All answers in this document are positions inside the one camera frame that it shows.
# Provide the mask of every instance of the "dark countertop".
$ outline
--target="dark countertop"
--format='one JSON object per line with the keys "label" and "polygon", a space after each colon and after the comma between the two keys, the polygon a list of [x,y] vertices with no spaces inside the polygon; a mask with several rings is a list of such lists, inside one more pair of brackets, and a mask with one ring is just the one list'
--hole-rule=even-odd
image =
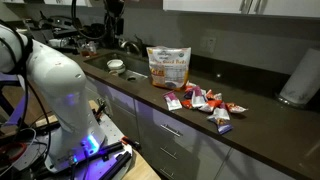
{"label": "dark countertop", "polygon": [[[193,71],[189,79],[202,89],[221,92],[225,102],[235,102],[249,111],[231,115],[234,129],[224,135],[217,133],[208,114],[188,109],[168,111],[162,94],[169,90],[151,85],[150,79],[131,83],[90,66],[79,55],[68,55],[84,72],[102,83],[137,99],[212,138],[221,141],[279,171],[297,179],[320,177],[320,114],[297,110],[280,104],[273,98],[229,86]],[[183,92],[175,93],[180,100]]]}

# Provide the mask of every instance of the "sink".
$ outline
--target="sink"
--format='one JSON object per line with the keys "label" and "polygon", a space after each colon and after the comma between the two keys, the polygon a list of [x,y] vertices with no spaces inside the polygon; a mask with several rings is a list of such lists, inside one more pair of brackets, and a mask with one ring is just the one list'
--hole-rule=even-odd
{"label": "sink", "polygon": [[119,74],[119,77],[124,80],[137,83],[148,78],[148,75],[150,75],[149,63],[145,59],[135,57],[134,55],[127,55],[125,53],[110,52],[84,62],[103,71],[109,72],[110,70],[107,62],[112,59],[121,59],[126,66],[126,71]]}

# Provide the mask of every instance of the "white wall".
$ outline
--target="white wall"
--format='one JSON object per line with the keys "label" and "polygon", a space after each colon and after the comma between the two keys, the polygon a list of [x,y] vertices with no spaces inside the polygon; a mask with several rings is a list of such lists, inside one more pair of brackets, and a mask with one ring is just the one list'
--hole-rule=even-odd
{"label": "white wall", "polygon": [[[70,7],[27,5],[28,14],[70,16]],[[102,8],[78,8],[85,22],[102,22]],[[192,53],[291,74],[308,48],[320,45],[320,19],[288,19],[165,12],[162,0],[126,2],[124,37],[137,34],[147,44],[192,47]],[[213,54],[199,48],[202,37],[216,37]]]}
{"label": "white wall", "polygon": [[20,18],[0,1],[0,19],[4,21],[19,21]]}

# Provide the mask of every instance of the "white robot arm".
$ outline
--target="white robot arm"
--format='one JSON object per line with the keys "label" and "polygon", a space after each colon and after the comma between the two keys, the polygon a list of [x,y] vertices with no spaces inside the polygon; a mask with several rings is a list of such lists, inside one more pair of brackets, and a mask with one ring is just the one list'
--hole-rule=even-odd
{"label": "white robot arm", "polygon": [[[28,39],[20,36],[26,46]],[[0,38],[10,45],[19,61],[22,52],[13,32],[0,25]],[[36,83],[61,125],[52,134],[49,155],[45,161],[47,169],[57,173],[70,166],[70,158],[74,161],[85,159],[84,150],[89,156],[97,153],[105,134],[89,106],[85,93],[86,76],[78,64],[34,40],[32,49],[26,61],[27,75]],[[10,72],[15,63],[8,48],[1,42],[0,55],[0,72]]]}

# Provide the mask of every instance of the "paper towel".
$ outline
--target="paper towel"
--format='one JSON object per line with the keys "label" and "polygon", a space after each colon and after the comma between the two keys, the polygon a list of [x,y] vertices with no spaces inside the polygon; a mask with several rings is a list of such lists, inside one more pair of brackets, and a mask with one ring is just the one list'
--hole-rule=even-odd
{"label": "paper towel", "polygon": [[295,104],[305,105],[320,88],[320,49],[310,48],[280,92]]}

